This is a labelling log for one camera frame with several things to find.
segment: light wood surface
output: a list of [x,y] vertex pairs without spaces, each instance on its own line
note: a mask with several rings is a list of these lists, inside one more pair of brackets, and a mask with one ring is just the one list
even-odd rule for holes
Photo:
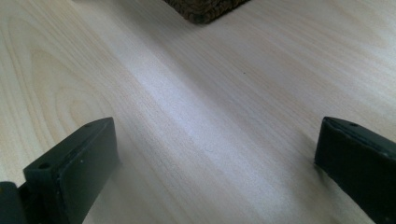
[[86,224],[372,223],[313,165],[321,119],[396,140],[396,3],[0,1],[0,180],[84,123],[123,169]]

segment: brown object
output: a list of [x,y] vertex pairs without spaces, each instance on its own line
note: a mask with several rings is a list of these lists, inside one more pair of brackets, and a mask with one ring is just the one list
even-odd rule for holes
[[208,23],[247,0],[164,0],[186,20]]

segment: wooden table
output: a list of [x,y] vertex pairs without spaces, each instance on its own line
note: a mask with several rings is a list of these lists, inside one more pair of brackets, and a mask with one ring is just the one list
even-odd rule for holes
[[313,165],[324,116],[396,140],[395,1],[0,2],[0,179],[84,123],[123,169],[84,223],[372,223]]

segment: black clamp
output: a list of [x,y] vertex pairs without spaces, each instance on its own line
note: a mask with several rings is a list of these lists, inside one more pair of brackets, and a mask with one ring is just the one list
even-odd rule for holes
[[88,123],[28,165],[18,189],[0,183],[0,223],[82,223],[118,164],[113,119]]
[[375,223],[396,223],[395,143],[358,124],[324,118],[315,163]]

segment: hole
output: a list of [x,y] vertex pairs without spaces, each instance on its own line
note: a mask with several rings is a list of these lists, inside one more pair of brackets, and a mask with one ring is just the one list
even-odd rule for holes
[[44,162],[44,163],[42,163],[41,165],[38,166],[38,169],[42,169],[42,170],[48,169],[48,168],[50,168],[50,164],[47,163],[47,162]]

